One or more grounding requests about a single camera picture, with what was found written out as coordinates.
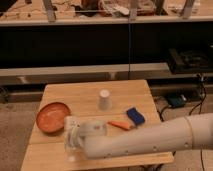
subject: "floor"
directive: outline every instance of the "floor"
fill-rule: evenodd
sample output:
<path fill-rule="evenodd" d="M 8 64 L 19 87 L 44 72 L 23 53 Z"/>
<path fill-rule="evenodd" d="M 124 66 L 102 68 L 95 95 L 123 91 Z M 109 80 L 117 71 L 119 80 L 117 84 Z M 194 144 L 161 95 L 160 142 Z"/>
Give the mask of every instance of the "floor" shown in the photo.
<path fill-rule="evenodd" d="M 155 98 L 156 107 L 161 110 L 167 105 L 164 98 Z M 185 116 L 197 102 L 189 103 L 184 108 L 167 109 L 164 119 L 169 120 Z M 39 102 L 0 104 L 0 171 L 19 171 L 24 158 L 30 132 L 38 111 Z M 208 94 L 202 113 L 213 112 L 213 95 Z M 213 170 L 213 152 L 203 151 L 206 171 Z M 142 167 L 117 168 L 108 170 L 144 170 Z M 200 150 L 180 151 L 175 154 L 171 164 L 163 165 L 162 171 L 202 171 Z"/>

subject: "wire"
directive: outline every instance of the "wire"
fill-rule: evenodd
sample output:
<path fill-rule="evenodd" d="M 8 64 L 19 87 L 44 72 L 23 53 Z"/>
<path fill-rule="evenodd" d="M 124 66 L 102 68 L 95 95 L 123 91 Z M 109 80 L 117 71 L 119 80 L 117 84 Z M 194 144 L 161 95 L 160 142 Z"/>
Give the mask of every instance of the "wire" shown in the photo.
<path fill-rule="evenodd" d="M 164 118 L 163 118 L 163 113 L 166 109 L 169 109 L 170 108 L 170 105 L 166 105 L 163 107 L 163 109 L 161 109 L 161 111 L 157 110 L 158 114 L 159 114 L 159 117 L 160 117 L 160 120 L 163 122 L 164 121 Z"/>
<path fill-rule="evenodd" d="M 203 162 L 203 150 L 200 150 L 201 166 L 202 170 L 205 171 L 204 162 Z"/>
<path fill-rule="evenodd" d="M 201 83 L 201 88 L 202 88 L 202 91 L 203 91 L 203 93 L 204 93 L 204 97 L 202 98 L 202 100 L 201 100 L 197 105 L 195 105 L 195 106 L 191 109 L 191 111 L 189 112 L 189 116 L 192 115 L 192 113 L 194 112 L 194 110 L 195 110 L 197 107 L 199 107 L 199 106 L 200 106 L 199 114 L 201 114 L 203 102 L 204 102 L 204 100 L 206 99 L 206 94 L 207 94 L 203 82 Z"/>

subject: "cable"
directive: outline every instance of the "cable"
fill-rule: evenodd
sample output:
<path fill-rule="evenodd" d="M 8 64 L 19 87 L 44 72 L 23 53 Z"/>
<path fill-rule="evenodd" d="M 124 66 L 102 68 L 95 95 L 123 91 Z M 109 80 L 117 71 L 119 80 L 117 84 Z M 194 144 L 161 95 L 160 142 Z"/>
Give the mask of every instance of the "cable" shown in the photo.
<path fill-rule="evenodd" d="M 202 112 L 202 107 L 203 107 L 203 103 L 206 99 L 206 96 L 207 96 L 207 93 L 206 93 L 206 88 L 205 88 L 205 85 L 204 85 L 204 81 L 205 79 L 203 78 L 202 75 L 198 75 L 198 78 L 200 79 L 200 85 L 201 85 L 201 94 L 204 94 L 202 100 L 200 101 L 200 103 L 198 103 L 197 105 L 195 105 L 191 111 L 189 112 L 189 115 L 192 114 L 192 112 L 200 106 L 200 109 L 199 109 L 199 115 L 201 114 Z M 201 159 L 201 166 L 202 166 L 202 170 L 205 171 L 205 167 L 204 167 L 204 163 L 203 163 L 203 150 L 200 150 L 200 159 Z"/>
<path fill-rule="evenodd" d="M 157 110 L 158 114 L 159 114 L 159 117 L 160 117 L 160 120 L 163 122 L 164 121 L 164 118 L 163 118 L 163 113 L 166 109 L 169 109 L 170 108 L 170 105 L 166 105 L 163 107 L 163 109 L 161 109 L 161 111 Z"/>
<path fill-rule="evenodd" d="M 189 112 L 189 116 L 190 115 L 192 115 L 192 113 L 194 112 L 194 110 L 197 108 L 197 107 L 199 107 L 200 106 L 200 110 L 199 110 L 199 114 L 201 114 L 201 110 L 202 110 L 202 106 L 203 106 L 203 102 L 204 102 L 204 100 L 206 99 L 206 88 L 205 88 L 205 86 L 204 86 L 204 82 L 201 82 L 201 90 L 202 90 L 202 93 L 204 93 L 204 97 L 201 99 L 201 101 L 197 104 L 197 105 L 195 105 L 192 109 L 191 109 L 191 111 Z"/>
<path fill-rule="evenodd" d="M 201 166 L 202 170 L 205 171 L 204 162 L 203 162 L 203 150 L 200 150 Z"/>

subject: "orange bowl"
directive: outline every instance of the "orange bowl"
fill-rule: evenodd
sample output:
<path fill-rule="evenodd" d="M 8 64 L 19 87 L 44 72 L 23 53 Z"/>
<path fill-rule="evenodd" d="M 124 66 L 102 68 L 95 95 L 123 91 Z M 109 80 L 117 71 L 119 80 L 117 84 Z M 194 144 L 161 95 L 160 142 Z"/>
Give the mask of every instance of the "orange bowl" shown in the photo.
<path fill-rule="evenodd" d="M 64 118 L 70 114 L 69 107 L 64 103 L 50 103 L 38 112 L 36 124 L 43 132 L 53 133 L 64 127 Z"/>

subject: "electronic device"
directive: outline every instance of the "electronic device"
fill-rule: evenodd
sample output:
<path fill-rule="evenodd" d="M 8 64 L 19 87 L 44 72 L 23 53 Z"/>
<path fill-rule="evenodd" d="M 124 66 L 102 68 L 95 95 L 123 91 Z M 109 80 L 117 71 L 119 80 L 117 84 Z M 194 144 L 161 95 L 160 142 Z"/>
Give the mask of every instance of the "electronic device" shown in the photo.
<path fill-rule="evenodd" d="M 213 72 L 213 48 L 208 45 L 200 49 L 169 49 L 167 63 L 174 74 Z"/>
<path fill-rule="evenodd" d="M 167 94 L 165 98 L 171 108 L 183 107 L 186 104 L 186 98 L 184 94 L 181 93 L 170 93 Z"/>
<path fill-rule="evenodd" d="M 3 15 L 17 0 L 0 0 L 0 16 Z"/>

